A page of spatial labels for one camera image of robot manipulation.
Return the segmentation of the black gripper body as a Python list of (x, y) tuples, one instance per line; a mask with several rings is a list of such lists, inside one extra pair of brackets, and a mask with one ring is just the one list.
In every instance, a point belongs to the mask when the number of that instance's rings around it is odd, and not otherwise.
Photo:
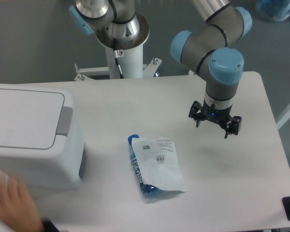
[(198, 109), (196, 114), (196, 127), (198, 128), (201, 121), (210, 121), (218, 124), (222, 129), (227, 129), (227, 125), (231, 119), (230, 112), (232, 105), (225, 109), (217, 109), (215, 104), (208, 105), (206, 102), (201, 105), (196, 102), (196, 108)]

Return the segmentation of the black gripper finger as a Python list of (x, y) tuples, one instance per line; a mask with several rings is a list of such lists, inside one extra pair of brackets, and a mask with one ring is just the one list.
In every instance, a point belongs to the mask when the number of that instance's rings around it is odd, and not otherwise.
[(229, 135), (238, 135), (242, 123), (241, 116), (230, 117), (230, 120), (226, 127), (226, 133), (224, 138), (227, 139)]
[(203, 109), (203, 106), (198, 101), (194, 101), (188, 114), (189, 118), (192, 118), (196, 122), (197, 128), (199, 127), (200, 123), (203, 121), (202, 109)]

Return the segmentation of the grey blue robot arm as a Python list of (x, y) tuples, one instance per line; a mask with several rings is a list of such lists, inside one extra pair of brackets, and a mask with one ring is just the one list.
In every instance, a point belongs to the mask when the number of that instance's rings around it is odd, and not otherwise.
[[(252, 27), (250, 13), (227, 0), (195, 0), (194, 6), (207, 27), (199, 34), (184, 30), (175, 35), (170, 53), (180, 64), (206, 82), (204, 101), (195, 101), (189, 117), (196, 124), (210, 121), (226, 135), (237, 135), (242, 119), (231, 116), (232, 101), (243, 75), (244, 58), (230, 45)], [(149, 37), (146, 19), (136, 12), (133, 0), (76, 0), (69, 13), (84, 34), (96, 34), (104, 46), (112, 79), (141, 78), (142, 50)]]

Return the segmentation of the person's hand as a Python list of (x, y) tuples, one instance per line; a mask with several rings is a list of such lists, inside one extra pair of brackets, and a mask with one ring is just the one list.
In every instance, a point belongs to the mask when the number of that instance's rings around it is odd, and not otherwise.
[(23, 180), (0, 175), (0, 221), (15, 232), (43, 232), (38, 208)]

